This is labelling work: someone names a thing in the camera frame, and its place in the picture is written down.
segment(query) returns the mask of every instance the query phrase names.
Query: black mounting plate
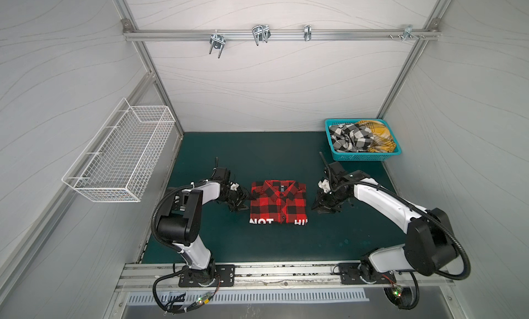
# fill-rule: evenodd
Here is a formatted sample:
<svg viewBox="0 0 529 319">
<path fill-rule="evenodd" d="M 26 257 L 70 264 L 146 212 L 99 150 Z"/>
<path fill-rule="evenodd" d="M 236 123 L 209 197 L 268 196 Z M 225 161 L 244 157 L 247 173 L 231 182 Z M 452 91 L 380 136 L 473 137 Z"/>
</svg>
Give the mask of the black mounting plate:
<svg viewBox="0 0 529 319">
<path fill-rule="evenodd" d="M 233 287 L 233 282 L 235 280 L 235 265 L 216 265 L 215 266 L 215 275 L 220 276 L 221 287 Z M 178 287 L 188 288 L 188 287 L 216 287 L 218 284 L 217 278 L 207 285 L 203 283 L 198 283 L 193 281 L 193 279 L 184 274 L 180 276 L 180 281 L 178 282 Z"/>
<path fill-rule="evenodd" d="M 360 275 L 357 274 L 350 274 L 349 268 L 357 268 L 360 263 L 339 263 L 338 264 L 338 271 L 340 272 L 340 282 L 343 285 L 365 285 L 366 283 L 362 281 L 360 278 Z M 382 273 L 391 280 L 395 281 L 395 276 L 389 272 Z M 373 285 L 385 285 L 390 283 L 387 281 L 386 278 L 380 277 L 379 280 L 377 280 L 375 283 L 372 283 Z"/>
</svg>

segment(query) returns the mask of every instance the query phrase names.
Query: green table surface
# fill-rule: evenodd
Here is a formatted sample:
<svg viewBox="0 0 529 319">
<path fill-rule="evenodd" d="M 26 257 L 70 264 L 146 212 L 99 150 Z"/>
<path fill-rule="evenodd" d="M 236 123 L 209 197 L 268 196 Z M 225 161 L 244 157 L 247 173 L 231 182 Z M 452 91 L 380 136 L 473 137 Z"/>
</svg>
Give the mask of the green table surface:
<svg viewBox="0 0 529 319">
<path fill-rule="evenodd" d="M 336 214 L 311 210 L 324 164 L 332 162 L 325 132 L 186 133 L 169 187 L 207 179 L 219 167 L 248 190 L 254 181 L 296 180 L 307 185 L 305 226 L 250 224 L 250 211 L 230 212 L 214 202 L 203 206 L 200 236 L 217 262 L 356 260 L 376 249 L 404 243 L 404 233 L 371 206 L 351 199 Z M 381 162 L 341 162 L 362 170 L 384 187 L 393 185 Z M 149 239 L 142 263 L 183 262 L 174 250 Z"/>
</svg>

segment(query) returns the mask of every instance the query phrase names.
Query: wire mesh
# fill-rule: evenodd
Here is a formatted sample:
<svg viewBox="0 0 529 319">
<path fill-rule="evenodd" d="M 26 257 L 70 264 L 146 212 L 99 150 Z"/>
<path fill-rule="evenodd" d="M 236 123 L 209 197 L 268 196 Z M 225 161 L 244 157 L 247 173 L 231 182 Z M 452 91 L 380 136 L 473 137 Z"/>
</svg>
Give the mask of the wire mesh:
<svg viewBox="0 0 529 319">
<path fill-rule="evenodd" d="M 166 106 L 129 106 L 72 185 L 94 202 L 139 202 L 175 123 Z"/>
</svg>

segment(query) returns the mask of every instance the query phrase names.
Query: clothing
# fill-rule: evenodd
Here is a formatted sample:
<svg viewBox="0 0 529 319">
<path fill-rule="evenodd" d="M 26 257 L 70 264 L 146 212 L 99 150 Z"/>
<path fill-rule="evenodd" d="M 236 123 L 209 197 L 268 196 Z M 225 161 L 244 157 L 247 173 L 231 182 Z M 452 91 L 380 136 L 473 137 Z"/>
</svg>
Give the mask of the clothing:
<svg viewBox="0 0 529 319">
<path fill-rule="evenodd" d="M 334 150 L 337 152 L 367 151 L 373 141 L 373 133 L 363 125 L 331 125 L 329 133 Z"/>
<path fill-rule="evenodd" d="M 250 224 L 308 222 L 306 187 L 296 181 L 266 180 L 252 183 Z"/>
<path fill-rule="evenodd" d="M 368 127 L 373 133 L 373 142 L 367 148 L 368 152 L 394 152 L 397 148 L 389 129 L 378 120 L 361 120 L 355 124 Z"/>
</svg>

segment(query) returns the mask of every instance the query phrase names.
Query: shirt collar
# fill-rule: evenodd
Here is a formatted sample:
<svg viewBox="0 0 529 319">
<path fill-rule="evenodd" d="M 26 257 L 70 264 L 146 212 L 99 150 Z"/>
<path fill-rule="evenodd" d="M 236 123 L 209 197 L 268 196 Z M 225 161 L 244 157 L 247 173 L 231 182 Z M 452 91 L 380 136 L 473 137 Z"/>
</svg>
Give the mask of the shirt collar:
<svg viewBox="0 0 529 319">
<path fill-rule="evenodd" d="M 294 195 L 299 190 L 299 184 L 297 181 L 279 181 L 279 180 L 266 180 L 263 183 L 262 192 L 264 192 L 268 197 L 270 197 L 272 200 L 276 200 L 281 196 L 281 192 L 279 191 L 280 183 L 287 183 L 288 186 L 283 192 L 283 194 L 289 198 L 294 199 Z"/>
</svg>

